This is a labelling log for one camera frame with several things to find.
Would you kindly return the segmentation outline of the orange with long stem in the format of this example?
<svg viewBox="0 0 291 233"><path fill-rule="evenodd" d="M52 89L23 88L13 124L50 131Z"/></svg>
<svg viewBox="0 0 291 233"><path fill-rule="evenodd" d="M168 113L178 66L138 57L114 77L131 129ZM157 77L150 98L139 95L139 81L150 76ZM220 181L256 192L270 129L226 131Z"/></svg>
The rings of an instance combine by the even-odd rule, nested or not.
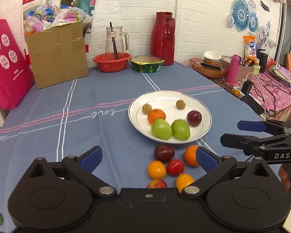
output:
<svg viewBox="0 0 291 233"><path fill-rule="evenodd" d="M188 166L193 168L197 168L200 166L197 162L196 152L197 149L204 144L204 142L205 139L202 142L197 142L197 144L190 145L187 147L183 154L183 159Z"/></svg>

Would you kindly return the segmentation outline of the small orange front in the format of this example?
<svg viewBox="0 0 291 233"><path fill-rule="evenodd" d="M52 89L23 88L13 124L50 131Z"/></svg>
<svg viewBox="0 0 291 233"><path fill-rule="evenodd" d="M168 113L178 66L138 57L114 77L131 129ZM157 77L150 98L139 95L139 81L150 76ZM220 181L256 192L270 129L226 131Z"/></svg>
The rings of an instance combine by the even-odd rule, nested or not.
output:
<svg viewBox="0 0 291 233"><path fill-rule="evenodd" d="M182 192L182 190L192 184L194 182L194 178L189 174L181 174L176 178L176 188L179 193Z"/></svg>

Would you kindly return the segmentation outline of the small orange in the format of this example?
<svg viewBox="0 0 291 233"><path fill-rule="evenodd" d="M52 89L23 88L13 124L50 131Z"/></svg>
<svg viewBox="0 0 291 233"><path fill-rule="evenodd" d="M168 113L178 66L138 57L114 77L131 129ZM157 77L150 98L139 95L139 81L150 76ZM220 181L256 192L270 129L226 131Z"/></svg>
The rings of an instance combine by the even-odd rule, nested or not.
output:
<svg viewBox="0 0 291 233"><path fill-rule="evenodd" d="M192 184L194 182L194 178L189 174L181 174L176 178L176 188L179 193L182 192L182 190Z"/></svg>
<svg viewBox="0 0 291 233"><path fill-rule="evenodd" d="M148 164L147 173L151 179L163 179L166 176L166 167L161 161L154 160Z"/></svg>
<svg viewBox="0 0 291 233"><path fill-rule="evenodd" d="M236 97L239 97L240 96L240 92L237 90L237 89L233 89L232 90L232 94Z"/></svg>

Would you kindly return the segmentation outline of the bright red small fruit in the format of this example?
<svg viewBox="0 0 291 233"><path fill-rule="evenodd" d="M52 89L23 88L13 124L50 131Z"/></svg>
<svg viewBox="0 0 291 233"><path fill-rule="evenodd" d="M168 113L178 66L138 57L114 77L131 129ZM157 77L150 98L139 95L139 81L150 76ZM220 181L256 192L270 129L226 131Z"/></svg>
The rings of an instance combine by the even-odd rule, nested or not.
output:
<svg viewBox="0 0 291 233"><path fill-rule="evenodd" d="M179 159L170 160L166 166L166 172L170 176L179 176L184 173L185 165Z"/></svg>

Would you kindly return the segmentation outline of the small green apple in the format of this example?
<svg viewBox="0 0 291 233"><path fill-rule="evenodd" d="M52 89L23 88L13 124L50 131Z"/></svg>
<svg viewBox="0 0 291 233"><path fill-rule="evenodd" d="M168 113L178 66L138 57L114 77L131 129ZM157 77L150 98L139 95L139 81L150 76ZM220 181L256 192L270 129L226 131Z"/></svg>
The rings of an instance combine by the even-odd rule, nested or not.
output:
<svg viewBox="0 0 291 233"><path fill-rule="evenodd" d="M188 140L190 138L189 124L183 119L175 120L172 125L173 136L181 141Z"/></svg>

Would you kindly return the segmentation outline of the dark red plum front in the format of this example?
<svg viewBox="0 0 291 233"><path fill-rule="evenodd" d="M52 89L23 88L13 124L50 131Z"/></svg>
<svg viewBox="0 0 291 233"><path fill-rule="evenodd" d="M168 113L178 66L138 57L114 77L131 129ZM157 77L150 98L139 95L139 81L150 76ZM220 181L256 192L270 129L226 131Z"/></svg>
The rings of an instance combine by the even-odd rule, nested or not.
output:
<svg viewBox="0 0 291 233"><path fill-rule="evenodd" d="M192 127L197 127L202 121L202 115L197 110L192 110L187 114L188 124Z"/></svg>

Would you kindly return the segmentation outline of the dark red plum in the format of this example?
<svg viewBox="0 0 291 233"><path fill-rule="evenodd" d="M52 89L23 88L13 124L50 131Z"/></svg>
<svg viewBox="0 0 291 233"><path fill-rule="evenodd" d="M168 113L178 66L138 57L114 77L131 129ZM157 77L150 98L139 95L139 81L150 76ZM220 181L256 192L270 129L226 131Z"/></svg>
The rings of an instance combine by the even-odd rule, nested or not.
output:
<svg viewBox="0 0 291 233"><path fill-rule="evenodd" d="M153 152L154 158L162 163L168 163L175 155L173 147L170 145L157 145Z"/></svg>
<svg viewBox="0 0 291 233"><path fill-rule="evenodd" d="M192 110L187 114L188 124L192 127L197 127L202 121L202 115L197 110Z"/></svg>

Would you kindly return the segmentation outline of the dark red plum back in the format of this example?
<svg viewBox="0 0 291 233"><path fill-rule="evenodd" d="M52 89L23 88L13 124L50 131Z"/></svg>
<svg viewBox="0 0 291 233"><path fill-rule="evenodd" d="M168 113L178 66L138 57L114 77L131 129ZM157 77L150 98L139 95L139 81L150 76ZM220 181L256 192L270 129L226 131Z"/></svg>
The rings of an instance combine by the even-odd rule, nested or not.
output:
<svg viewBox="0 0 291 233"><path fill-rule="evenodd" d="M170 145L157 145L153 152L154 158L162 163L168 163L175 155L173 147Z"/></svg>

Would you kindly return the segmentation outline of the small orange back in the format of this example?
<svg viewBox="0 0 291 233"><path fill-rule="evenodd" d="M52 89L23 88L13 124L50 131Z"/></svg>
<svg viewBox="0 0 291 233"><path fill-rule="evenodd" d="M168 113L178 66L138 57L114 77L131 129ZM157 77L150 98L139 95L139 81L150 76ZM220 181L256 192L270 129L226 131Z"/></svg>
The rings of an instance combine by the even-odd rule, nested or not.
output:
<svg viewBox="0 0 291 233"><path fill-rule="evenodd" d="M166 167L161 161L154 160L148 164L147 173L151 179L163 179L166 176Z"/></svg>

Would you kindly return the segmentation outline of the red yellow small fruit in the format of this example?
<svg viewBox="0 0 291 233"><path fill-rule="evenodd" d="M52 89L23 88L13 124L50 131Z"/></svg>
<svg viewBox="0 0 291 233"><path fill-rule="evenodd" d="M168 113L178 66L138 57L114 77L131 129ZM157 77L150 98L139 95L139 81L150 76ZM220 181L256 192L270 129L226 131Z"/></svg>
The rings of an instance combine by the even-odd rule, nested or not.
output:
<svg viewBox="0 0 291 233"><path fill-rule="evenodd" d="M161 179L154 179L152 181L149 182L149 184L147 185L148 189L162 189L162 188L167 188L167 184L165 181L161 180Z"/></svg>

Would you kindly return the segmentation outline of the large green apple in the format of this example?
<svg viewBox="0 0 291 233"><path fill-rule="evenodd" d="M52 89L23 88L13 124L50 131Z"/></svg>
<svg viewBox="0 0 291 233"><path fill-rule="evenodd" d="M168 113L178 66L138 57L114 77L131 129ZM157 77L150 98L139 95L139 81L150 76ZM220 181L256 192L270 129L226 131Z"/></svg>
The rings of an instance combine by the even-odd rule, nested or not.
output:
<svg viewBox="0 0 291 233"><path fill-rule="evenodd" d="M162 140L168 140L172 136L171 126L161 118L158 118L153 122L151 131L154 137Z"/></svg>

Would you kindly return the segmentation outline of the yellow longan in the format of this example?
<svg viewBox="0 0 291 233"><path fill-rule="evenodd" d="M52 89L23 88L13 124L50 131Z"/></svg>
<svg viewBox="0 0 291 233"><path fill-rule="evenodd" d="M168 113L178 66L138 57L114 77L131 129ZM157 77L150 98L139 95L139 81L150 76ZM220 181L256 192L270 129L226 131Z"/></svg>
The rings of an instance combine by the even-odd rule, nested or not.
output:
<svg viewBox="0 0 291 233"><path fill-rule="evenodd" d="M185 106L186 106L185 102L181 99L176 102L176 107L179 110L185 109Z"/></svg>
<svg viewBox="0 0 291 233"><path fill-rule="evenodd" d="M145 115L148 115L152 111L152 106L150 104L144 104L142 106L142 111Z"/></svg>

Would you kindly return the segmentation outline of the mandarin with green calyx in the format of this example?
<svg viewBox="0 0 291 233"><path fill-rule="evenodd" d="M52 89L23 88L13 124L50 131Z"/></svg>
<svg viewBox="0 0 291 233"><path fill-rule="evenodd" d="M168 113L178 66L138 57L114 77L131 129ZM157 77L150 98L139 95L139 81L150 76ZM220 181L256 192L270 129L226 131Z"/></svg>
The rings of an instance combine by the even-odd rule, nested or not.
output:
<svg viewBox="0 0 291 233"><path fill-rule="evenodd" d="M156 119L166 119L166 114L161 109L153 109L148 113L148 122L152 125Z"/></svg>

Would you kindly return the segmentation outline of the small orange on side table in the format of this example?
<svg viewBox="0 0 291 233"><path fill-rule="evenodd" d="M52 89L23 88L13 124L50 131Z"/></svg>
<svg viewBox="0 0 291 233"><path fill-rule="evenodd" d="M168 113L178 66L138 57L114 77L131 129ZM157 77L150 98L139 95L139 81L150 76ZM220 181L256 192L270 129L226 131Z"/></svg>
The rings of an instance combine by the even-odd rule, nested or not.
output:
<svg viewBox="0 0 291 233"><path fill-rule="evenodd" d="M233 89L232 90L232 94L236 97L239 97L240 96L240 92L237 90L237 89Z"/></svg>

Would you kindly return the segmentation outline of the blue paper fan decoration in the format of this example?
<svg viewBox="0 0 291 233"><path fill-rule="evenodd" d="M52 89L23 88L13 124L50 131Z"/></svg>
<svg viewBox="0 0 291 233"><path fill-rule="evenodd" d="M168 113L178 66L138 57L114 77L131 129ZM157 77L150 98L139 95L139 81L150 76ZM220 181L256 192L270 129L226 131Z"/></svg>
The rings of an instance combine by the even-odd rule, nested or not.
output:
<svg viewBox="0 0 291 233"><path fill-rule="evenodd" d="M238 31L249 30L254 33L259 26L256 4L253 0L235 0L231 7L231 14L228 19L228 27L235 27Z"/></svg>

